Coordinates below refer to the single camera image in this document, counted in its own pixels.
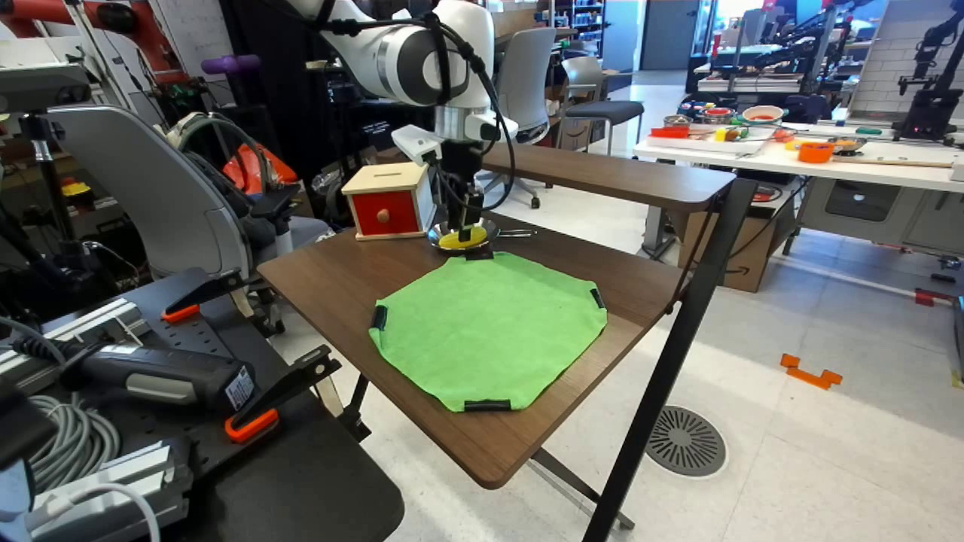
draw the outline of green mat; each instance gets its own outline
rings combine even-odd
[[[607,329],[591,279],[513,252],[450,260],[377,303],[371,341],[451,413],[530,405]]]

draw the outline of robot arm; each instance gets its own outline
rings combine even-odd
[[[436,134],[451,140],[483,140],[491,125],[491,99],[474,64],[462,56],[457,42],[480,56],[491,74],[493,26],[491,16],[467,0],[440,0],[436,21],[450,26],[446,38],[414,21],[374,21],[352,0],[289,0],[289,5],[324,29],[324,38],[342,55],[355,80],[382,99],[411,106],[440,106]]]
[[[367,94],[436,106],[435,131],[405,125],[391,137],[411,160],[435,163],[436,245],[442,252],[483,245],[488,237],[483,214],[506,202],[515,180],[515,125],[491,102],[491,16],[467,0],[440,0],[419,21],[374,21],[352,0],[285,4],[321,26]],[[474,175],[501,131],[513,168],[504,194],[486,206]]]

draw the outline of box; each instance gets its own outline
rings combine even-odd
[[[693,242],[699,237],[702,220],[709,215],[709,209],[690,214],[688,215],[688,227],[685,227],[685,245],[682,245],[682,260],[679,265],[685,269]],[[711,237],[717,226],[717,214],[711,214],[711,223],[705,226],[702,233],[702,245],[699,245],[699,260],[702,248]],[[773,209],[755,209],[749,215],[743,215],[743,226],[732,242],[732,255],[727,263],[727,276],[723,285],[728,289],[743,289],[743,293],[758,293],[758,283],[765,276],[769,260],[771,252],[787,241],[787,233],[791,230],[794,220],[791,220],[791,202],[782,202]]]
[[[365,165],[342,193],[351,198],[355,237],[419,237],[435,215],[429,175],[417,163]]]

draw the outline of black metal table leg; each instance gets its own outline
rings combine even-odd
[[[695,269],[690,285],[685,289],[682,313],[665,338],[658,371],[640,400],[640,410],[634,414],[634,425],[628,431],[622,455],[618,455],[618,459],[610,471],[610,481],[603,488],[603,500],[591,516],[591,526],[584,529],[587,542],[610,537],[610,529],[613,529],[613,523],[631,492],[631,484],[634,484],[637,468],[646,457],[646,445],[655,432],[655,425],[658,425],[658,418],[669,400],[669,392],[685,366],[685,359],[688,359],[693,338],[699,330],[699,321],[715,298],[715,289],[727,274],[727,260],[728,260],[728,248],[741,230],[741,223],[747,215],[754,193],[755,193],[754,180],[736,180],[719,202],[719,220],[717,220],[717,227],[709,241],[705,260]]]
[[[601,490],[593,490],[593,484],[587,484],[584,479],[579,479],[579,471],[574,471],[563,459],[559,459],[554,455],[549,455],[544,449],[538,449],[534,455],[535,462],[543,462],[550,475],[559,475],[561,481],[568,481],[570,488],[575,488],[582,496],[601,503]],[[628,516],[623,511],[618,514],[618,526],[622,529],[637,529],[637,521]]]
[[[363,404],[365,404],[367,379],[358,372],[352,400],[342,410],[337,422],[363,442],[371,428],[363,422]]]

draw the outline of red box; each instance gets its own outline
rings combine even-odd
[[[425,165],[365,165],[342,189],[351,198],[355,237],[419,237],[429,230],[435,202]]]

